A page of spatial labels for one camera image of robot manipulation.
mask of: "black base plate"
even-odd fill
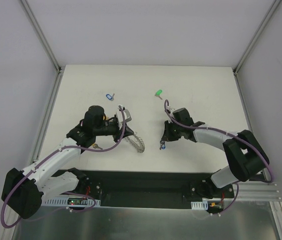
[[[212,173],[127,172],[81,170],[89,177],[89,195],[101,200],[103,207],[191,209],[191,202],[201,202],[195,185]],[[63,174],[56,172],[54,177]],[[228,185],[213,197],[233,198]]]

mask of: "metal frame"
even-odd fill
[[[254,36],[252,37],[251,41],[249,42],[247,48],[245,49],[241,59],[239,60],[239,63],[235,67],[235,69],[234,69],[235,74],[237,74],[239,72],[239,70],[242,68],[242,66],[245,63],[247,57],[249,56],[249,54],[253,50],[256,42],[258,41],[258,39],[260,38],[260,36],[264,32],[264,30],[267,27],[269,21],[272,19],[272,17],[276,13],[276,11],[277,11],[278,7],[281,5],[281,3],[282,3],[282,0],[274,0],[274,2],[272,3],[270,9],[265,14],[265,17],[263,18],[261,24],[257,28]]]
[[[25,11],[25,14],[31,23],[33,30],[35,31],[39,41],[42,44],[42,47],[44,48],[47,56],[49,57],[50,61],[52,62],[56,72],[57,72],[57,77],[55,79],[53,89],[50,93],[49,100],[47,103],[47,106],[45,108],[45,113],[42,119],[42,123],[39,128],[39,133],[36,138],[35,146],[33,150],[31,151],[31,158],[29,160],[29,164],[33,162],[33,160],[37,159],[41,148],[43,144],[43,140],[45,137],[45,133],[47,130],[47,126],[52,114],[53,106],[55,103],[55,99],[57,96],[57,92],[60,86],[60,82],[62,79],[63,71],[64,68],[61,67],[51,49],[51,47],[48,44],[48,41],[46,37],[44,36],[42,29],[37,21],[37,19],[34,16],[33,11],[31,10],[31,7],[28,3],[27,0],[19,0],[23,10]],[[235,81],[237,84],[237,88],[239,91],[239,95],[242,101],[242,106],[244,109],[245,117],[248,123],[249,129],[252,131],[252,125],[250,123],[250,118],[249,118],[249,112],[245,103],[245,99],[243,96],[243,93],[240,88],[239,80],[237,78],[237,73],[239,70],[242,68],[244,65],[246,59],[248,58],[249,54],[253,50],[254,46],[256,45],[258,39],[260,38],[261,34],[263,31],[266,29],[269,21],[273,17],[274,13],[277,11],[278,7],[282,3],[282,0],[274,0],[270,9],[266,13],[265,17],[263,18],[260,26],[258,27],[257,31],[255,32],[254,36],[252,37],[251,41],[249,42],[246,50],[244,51],[244,54],[242,55],[240,61],[238,62],[237,66],[234,69],[234,76],[235,76]],[[240,193],[238,196],[237,201],[266,201],[270,202],[274,220],[278,229],[278,233],[280,238],[282,239],[282,197],[281,193],[278,190],[277,184],[266,184],[266,183],[261,183],[261,182],[241,182],[239,183],[240,185]],[[14,211],[11,211],[11,209],[8,207],[6,211],[7,215],[7,222],[12,223],[17,219],[17,214]],[[11,239],[13,235],[14,228],[10,229],[4,229],[1,227],[0,229],[0,239]]]

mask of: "blue key ring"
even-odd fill
[[[110,94],[107,94],[107,95],[105,95],[106,97],[107,97],[107,99],[109,99],[110,101],[113,101],[114,100],[114,98],[110,95]]]

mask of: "blue clip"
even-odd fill
[[[114,94],[113,94],[113,96],[111,96],[110,94],[107,94],[107,95],[105,95],[105,96],[106,96],[107,99],[109,99],[110,101],[113,101],[113,100],[114,100],[114,98],[113,98]]]
[[[160,150],[165,149],[165,141],[160,141]]]

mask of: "white table surface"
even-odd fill
[[[248,128],[230,67],[67,65],[40,156],[54,149],[91,105],[104,107],[112,117],[123,104],[132,115],[128,126],[145,143],[144,153],[123,140],[109,152],[86,151],[63,169],[211,173],[225,167],[224,152],[203,143],[180,139],[159,150],[168,119],[164,101],[154,96],[159,89],[171,107],[187,108],[194,122],[228,131]],[[109,101],[105,95],[113,93],[114,101]],[[98,136],[96,143],[108,148],[114,141]]]

